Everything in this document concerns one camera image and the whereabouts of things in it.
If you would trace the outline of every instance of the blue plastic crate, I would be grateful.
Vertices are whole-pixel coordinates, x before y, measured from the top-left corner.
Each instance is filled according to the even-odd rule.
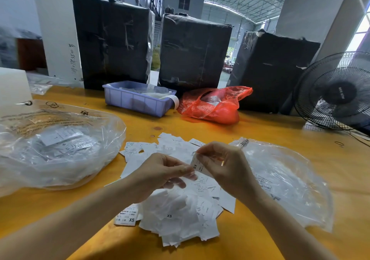
[[[173,100],[171,98],[158,99],[142,95],[140,93],[131,92],[129,90],[120,89],[146,88],[147,86],[147,84],[133,81],[122,81],[103,85],[105,103],[155,117],[162,117],[173,105]],[[176,90],[172,90],[171,94],[176,94]]]

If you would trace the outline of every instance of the white box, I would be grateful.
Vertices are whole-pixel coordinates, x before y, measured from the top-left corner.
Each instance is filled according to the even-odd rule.
[[[35,0],[49,76],[83,87],[72,0]]]
[[[24,70],[0,67],[0,106],[32,100]]]

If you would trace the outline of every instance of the fan guard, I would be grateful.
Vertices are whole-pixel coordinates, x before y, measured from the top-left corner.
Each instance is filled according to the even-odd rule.
[[[313,125],[348,130],[370,122],[370,53],[345,52],[309,66],[293,91],[294,107]]]

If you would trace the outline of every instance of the wire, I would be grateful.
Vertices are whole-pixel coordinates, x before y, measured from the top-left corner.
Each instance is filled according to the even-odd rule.
[[[361,142],[362,144],[366,145],[367,147],[370,147],[370,145],[369,145],[369,144],[367,144],[367,143],[363,142],[362,140],[359,140],[356,136],[354,136],[354,135],[352,134],[352,132],[350,132],[349,130],[348,130],[348,132],[349,132],[349,136],[352,136],[352,137],[353,137],[354,139],[356,139],[357,141]]]

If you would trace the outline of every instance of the black wrapped package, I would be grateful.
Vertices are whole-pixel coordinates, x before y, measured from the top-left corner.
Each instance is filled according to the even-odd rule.
[[[246,32],[228,86],[248,86],[253,93],[240,109],[278,113],[308,67],[320,43],[266,33]]]
[[[190,16],[162,18],[159,83],[182,93],[216,88],[229,46],[232,26]]]
[[[72,0],[86,89],[124,80],[146,83],[154,13],[115,0]]]

